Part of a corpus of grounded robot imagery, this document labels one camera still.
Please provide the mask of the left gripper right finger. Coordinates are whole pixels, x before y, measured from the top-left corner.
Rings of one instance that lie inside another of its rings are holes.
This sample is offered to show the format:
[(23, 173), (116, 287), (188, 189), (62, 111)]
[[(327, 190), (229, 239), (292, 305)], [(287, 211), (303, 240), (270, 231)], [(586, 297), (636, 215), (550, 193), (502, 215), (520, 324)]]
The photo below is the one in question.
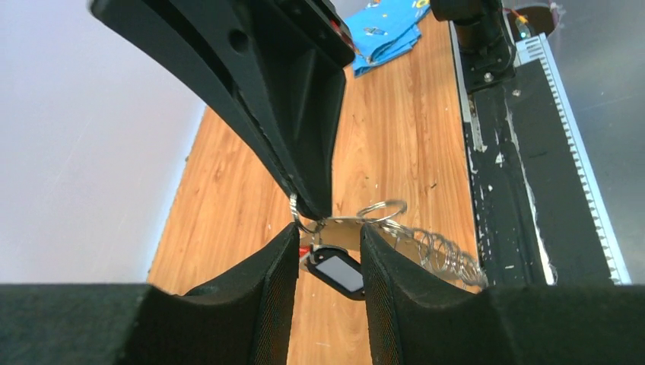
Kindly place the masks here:
[(641, 285), (493, 286), (473, 294), (361, 228), (375, 364), (642, 364)]

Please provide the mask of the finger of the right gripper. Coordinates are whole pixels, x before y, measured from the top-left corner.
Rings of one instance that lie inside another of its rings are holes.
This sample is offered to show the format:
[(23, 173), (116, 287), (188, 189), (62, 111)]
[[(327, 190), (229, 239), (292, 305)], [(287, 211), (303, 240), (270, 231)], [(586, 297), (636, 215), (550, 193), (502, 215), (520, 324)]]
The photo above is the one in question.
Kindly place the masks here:
[(354, 60), (330, 1), (92, 1), (252, 149), (297, 210), (332, 213), (332, 158)]

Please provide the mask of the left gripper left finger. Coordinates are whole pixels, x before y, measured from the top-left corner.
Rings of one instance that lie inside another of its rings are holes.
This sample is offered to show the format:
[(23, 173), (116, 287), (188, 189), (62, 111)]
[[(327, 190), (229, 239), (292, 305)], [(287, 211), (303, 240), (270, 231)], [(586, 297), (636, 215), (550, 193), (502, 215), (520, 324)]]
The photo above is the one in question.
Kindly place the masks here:
[(283, 364), (298, 277), (287, 225), (184, 295), (151, 284), (4, 284), (3, 364)]

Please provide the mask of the red handled metal key holder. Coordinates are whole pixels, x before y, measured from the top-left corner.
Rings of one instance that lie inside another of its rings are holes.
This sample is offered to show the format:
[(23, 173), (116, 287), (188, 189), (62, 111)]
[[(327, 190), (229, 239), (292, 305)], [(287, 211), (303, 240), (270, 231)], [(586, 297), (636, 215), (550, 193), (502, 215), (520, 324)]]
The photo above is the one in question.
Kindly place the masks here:
[(452, 240), (394, 220), (407, 211), (408, 205), (404, 200), (377, 202), (359, 210), (355, 216), (327, 217), (307, 225), (300, 220), (297, 195), (291, 194), (289, 200), (294, 222), (303, 232), (300, 249), (330, 245), (346, 249), (350, 255), (351, 251), (361, 249), (361, 228), (367, 226), (375, 229), (396, 252), (442, 280), (461, 284), (464, 288), (488, 286), (488, 278), (478, 260), (462, 251)]

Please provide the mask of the black tag key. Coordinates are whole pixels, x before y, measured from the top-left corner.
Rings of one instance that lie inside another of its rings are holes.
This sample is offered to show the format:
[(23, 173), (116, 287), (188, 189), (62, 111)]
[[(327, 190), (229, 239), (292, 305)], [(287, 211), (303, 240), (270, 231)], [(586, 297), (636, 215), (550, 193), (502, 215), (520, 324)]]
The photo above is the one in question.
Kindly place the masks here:
[(349, 300), (365, 300), (361, 264), (346, 249), (330, 245), (301, 248), (300, 269)]

